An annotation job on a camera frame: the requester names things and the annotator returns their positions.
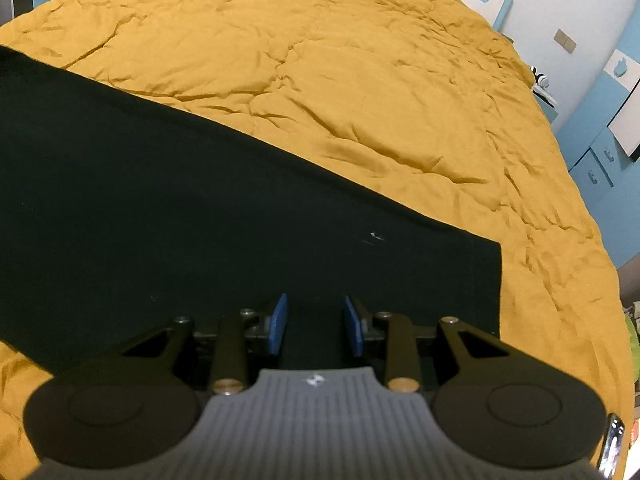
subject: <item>white wall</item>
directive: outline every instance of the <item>white wall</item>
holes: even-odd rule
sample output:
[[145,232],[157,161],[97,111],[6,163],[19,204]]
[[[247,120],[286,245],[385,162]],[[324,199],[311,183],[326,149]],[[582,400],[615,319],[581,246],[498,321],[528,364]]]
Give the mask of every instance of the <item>white wall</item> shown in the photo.
[[[502,32],[527,64],[549,76],[549,93],[558,101],[555,132],[603,69],[636,1],[513,0]],[[554,41],[558,28],[578,44],[572,54]]]

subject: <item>white logo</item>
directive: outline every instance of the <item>white logo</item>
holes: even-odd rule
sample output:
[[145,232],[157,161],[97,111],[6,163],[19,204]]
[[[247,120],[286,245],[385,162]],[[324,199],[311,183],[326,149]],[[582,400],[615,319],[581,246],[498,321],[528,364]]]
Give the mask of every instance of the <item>white logo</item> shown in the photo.
[[319,374],[313,374],[312,376],[309,376],[305,379],[305,383],[309,386],[313,386],[314,388],[322,386],[322,383],[324,383],[325,381],[326,379]]

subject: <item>gray plastic cover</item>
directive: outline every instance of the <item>gray plastic cover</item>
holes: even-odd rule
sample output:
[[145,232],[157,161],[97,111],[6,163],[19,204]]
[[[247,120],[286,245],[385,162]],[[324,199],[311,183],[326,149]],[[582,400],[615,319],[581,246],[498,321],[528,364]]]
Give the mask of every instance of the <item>gray plastic cover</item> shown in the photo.
[[419,394],[384,388],[372,368],[263,370],[216,396],[178,446],[145,463],[81,470],[44,460],[31,480],[602,480],[587,459],[554,470],[483,462],[453,444]]

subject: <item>bed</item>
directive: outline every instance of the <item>bed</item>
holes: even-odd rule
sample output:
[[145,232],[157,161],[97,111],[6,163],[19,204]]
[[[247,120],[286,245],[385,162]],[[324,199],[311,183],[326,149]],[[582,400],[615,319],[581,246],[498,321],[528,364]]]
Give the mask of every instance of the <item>bed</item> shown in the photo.
[[[0,44],[499,242],[501,338],[630,425],[616,270],[531,72],[459,0],[51,0],[2,26]],[[50,376],[14,346],[0,346],[5,480],[37,464],[22,408]]]

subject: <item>green object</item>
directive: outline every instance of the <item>green object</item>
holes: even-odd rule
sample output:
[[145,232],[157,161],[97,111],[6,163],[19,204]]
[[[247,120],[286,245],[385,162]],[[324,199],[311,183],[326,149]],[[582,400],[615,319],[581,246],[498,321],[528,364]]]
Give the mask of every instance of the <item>green object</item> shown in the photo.
[[629,343],[631,344],[631,358],[634,364],[634,382],[640,376],[640,343],[638,342],[638,332],[634,322],[629,316],[625,316],[626,328],[629,330]]

